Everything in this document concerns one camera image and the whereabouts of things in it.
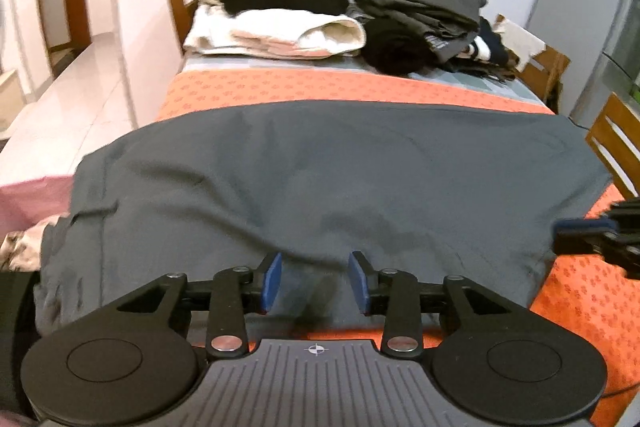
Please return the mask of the dark grey garment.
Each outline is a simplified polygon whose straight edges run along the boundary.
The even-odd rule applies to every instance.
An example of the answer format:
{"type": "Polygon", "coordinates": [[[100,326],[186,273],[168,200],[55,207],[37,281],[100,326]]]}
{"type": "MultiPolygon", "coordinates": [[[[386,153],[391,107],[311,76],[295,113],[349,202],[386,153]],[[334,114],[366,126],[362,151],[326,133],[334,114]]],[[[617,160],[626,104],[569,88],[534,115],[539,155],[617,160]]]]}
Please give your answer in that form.
{"type": "Polygon", "coordinates": [[[192,281],[283,257],[255,337],[370,329],[347,260],[438,283],[459,274],[522,306],[556,220],[611,178],[567,119],[454,106],[305,101],[192,113],[86,156],[43,237],[36,324],[50,334],[168,273],[192,281]]]}

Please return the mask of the messy dark clothes pile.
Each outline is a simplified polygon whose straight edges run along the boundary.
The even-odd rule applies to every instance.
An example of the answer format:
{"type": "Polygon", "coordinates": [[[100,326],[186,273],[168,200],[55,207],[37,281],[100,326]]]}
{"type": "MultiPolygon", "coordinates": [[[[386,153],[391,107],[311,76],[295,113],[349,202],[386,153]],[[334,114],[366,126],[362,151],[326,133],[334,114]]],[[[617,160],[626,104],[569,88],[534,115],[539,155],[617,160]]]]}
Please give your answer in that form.
{"type": "Polygon", "coordinates": [[[424,69],[497,81],[515,78],[515,57],[480,15],[487,0],[355,0],[362,23],[360,55],[385,75],[424,69]]]}

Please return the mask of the orange patterned table cloth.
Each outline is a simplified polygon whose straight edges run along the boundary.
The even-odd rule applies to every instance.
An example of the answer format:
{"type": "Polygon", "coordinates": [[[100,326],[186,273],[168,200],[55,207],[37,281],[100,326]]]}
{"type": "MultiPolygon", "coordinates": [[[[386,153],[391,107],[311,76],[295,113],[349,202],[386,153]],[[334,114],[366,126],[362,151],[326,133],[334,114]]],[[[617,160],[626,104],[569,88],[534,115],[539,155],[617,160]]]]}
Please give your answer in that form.
{"type": "MultiPolygon", "coordinates": [[[[284,68],[191,70],[168,87],[157,118],[212,108],[304,100],[457,105],[501,112],[547,113],[539,102],[353,70],[284,68]]],[[[608,365],[598,426],[639,420],[639,284],[596,256],[562,256],[533,303],[535,312],[591,341],[608,365]]]]}

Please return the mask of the wooden chair by refrigerator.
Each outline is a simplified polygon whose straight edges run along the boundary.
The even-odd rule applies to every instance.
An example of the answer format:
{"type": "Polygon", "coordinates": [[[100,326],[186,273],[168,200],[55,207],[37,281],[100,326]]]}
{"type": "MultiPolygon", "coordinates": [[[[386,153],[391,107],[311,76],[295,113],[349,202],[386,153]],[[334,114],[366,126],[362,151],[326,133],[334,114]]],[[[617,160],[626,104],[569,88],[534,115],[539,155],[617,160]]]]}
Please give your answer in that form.
{"type": "Polygon", "coordinates": [[[638,104],[611,93],[586,136],[624,199],[639,197],[639,131],[638,104]]]}

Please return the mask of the wooden chair with white cloth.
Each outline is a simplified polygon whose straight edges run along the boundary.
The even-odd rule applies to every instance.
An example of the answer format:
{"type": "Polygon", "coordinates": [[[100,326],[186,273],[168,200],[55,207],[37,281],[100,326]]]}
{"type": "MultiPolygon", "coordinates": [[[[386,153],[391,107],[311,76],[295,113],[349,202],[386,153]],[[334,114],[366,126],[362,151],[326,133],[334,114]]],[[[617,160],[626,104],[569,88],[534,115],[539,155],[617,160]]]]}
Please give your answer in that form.
{"type": "Polygon", "coordinates": [[[553,113],[559,113],[562,77],[570,59],[531,32],[498,14],[492,29],[514,57],[514,74],[553,113]]]}

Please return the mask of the grey refrigerator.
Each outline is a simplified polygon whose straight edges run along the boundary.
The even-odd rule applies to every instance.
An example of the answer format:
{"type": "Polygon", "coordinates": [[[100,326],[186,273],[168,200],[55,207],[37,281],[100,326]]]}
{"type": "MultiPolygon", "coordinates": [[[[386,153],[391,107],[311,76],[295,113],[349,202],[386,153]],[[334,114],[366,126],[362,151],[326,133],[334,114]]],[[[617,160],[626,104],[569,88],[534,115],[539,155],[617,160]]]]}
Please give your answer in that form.
{"type": "Polygon", "coordinates": [[[579,126],[639,86],[639,0],[536,0],[527,29],[570,59],[558,111],[579,126]]]}

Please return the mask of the white quilted jacket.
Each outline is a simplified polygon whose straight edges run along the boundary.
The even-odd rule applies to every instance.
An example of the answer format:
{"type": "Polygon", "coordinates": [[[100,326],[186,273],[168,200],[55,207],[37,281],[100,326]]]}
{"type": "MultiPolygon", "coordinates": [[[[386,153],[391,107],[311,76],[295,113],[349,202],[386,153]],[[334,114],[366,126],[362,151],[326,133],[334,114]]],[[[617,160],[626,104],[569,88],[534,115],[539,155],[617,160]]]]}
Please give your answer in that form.
{"type": "Polygon", "coordinates": [[[353,18],[305,10],[247,10],[232,15],[222,0],[194,0],[186,52],[201,55],[247,55],[277,60],[323,60],[356,52],[366,32],[353,18]]]}

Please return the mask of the beige garment in box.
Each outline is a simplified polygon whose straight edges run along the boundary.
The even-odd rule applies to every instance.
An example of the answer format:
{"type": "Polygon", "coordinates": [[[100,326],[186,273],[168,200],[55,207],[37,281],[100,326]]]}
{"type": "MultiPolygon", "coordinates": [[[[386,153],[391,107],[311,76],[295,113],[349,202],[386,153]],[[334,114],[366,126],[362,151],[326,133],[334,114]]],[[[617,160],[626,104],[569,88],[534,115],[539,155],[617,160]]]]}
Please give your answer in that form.
{"type": "Polygon", "coordinates": [[[1,242],[0,270],[2,272],[36,272],[41,267],[41,249],[44,231],[56,225],[67,213],[53,215],[37,222],[24,231],[9,232],[1,242]]]}

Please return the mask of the pink fabric storage box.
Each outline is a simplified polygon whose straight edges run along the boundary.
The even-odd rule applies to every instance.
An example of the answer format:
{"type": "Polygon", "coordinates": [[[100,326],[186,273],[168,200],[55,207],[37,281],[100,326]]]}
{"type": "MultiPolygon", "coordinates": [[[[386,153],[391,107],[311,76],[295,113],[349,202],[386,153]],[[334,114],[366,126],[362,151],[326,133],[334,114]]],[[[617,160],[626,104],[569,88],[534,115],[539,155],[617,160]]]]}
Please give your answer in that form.
{"type": "Polygon", "coordinates": [[[72,187],[72,176],[45,176],[2,185],[1,237],[9,232],[27,230],[44,218],[66,213],[72,187]]]}

